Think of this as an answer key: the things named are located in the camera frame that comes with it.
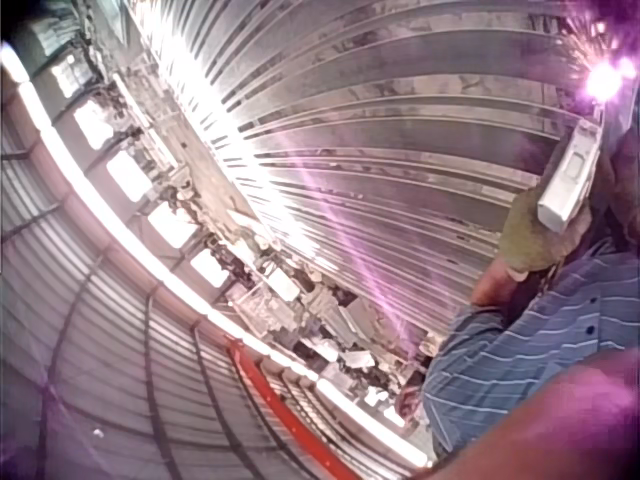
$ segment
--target skin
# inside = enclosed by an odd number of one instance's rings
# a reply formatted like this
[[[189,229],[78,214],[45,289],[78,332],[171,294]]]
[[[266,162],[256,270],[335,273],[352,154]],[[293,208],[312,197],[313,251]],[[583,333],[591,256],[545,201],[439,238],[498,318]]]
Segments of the skin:
[[[415,480],[638,478],[640,351],[606,352],[556,377],[441,469]]]

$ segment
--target blue striped shirt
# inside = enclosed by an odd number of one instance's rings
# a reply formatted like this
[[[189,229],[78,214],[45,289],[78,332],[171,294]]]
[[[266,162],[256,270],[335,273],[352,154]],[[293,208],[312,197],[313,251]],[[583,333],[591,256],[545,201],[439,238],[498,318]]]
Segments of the blue striped shirt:
[[[423,398],[445,450],[485,433],[552,376],[601,350],[640,345],[640,263],[610,242],[565,267],[508,329],[468,307],[434,359]]]

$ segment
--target purple light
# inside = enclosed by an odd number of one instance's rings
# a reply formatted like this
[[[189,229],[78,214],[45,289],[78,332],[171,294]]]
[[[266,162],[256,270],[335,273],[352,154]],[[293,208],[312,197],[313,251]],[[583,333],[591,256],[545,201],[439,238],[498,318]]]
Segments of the purple light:
[[[587,93],[600,103],[611,100],[621,87],[622,75],[608,62],[597,65],[587,79]]]
[[[618,63],[618,71],[624,78],[628,78],[630,80],[633,80],[638,75],[638,71],[633,65],[633,62],[627,57],[620,59],[620,62]]]

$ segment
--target person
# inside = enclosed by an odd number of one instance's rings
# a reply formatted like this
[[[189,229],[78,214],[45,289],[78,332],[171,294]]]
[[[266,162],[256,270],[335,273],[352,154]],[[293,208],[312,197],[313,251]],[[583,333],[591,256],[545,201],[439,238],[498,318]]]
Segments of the person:
[[[499,252],[454,321],[422,387],[420,400],[443,455],[484,435],[572,365],[598,352],[639,345],[639,143],[633,128],[611,159],[601,158],[604,170],[597,173],[624,242],[607,236],[589,244],[602,223],[592,219],[588,202],[563,234],[537,220],[537,201],[562,145],[540,184],[515,198]],[[510,324],[506,312],[525,277],[539,283],[544,275],[530,272],[547,272],[576,249],[579,258],[567,260],[547,290]],[[563,401],[547,408],[567,408]]]
[[[555,377],[469,447],[413,480],[640,478],[640,350]]]

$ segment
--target red metal bar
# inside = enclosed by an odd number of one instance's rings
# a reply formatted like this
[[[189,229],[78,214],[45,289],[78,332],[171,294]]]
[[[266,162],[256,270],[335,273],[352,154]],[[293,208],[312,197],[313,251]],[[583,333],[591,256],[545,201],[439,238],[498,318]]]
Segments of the red metal bar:
[[[335,478],[339,480],[361,480],[280,400],[280,397],[273,391],[260,369],[253,363],[252,358],[244,351],[244,345],[237,342],[229,343],[232,359],[242,369],[269,408],[287,430],[291,432],[291,435],[300,446]]]

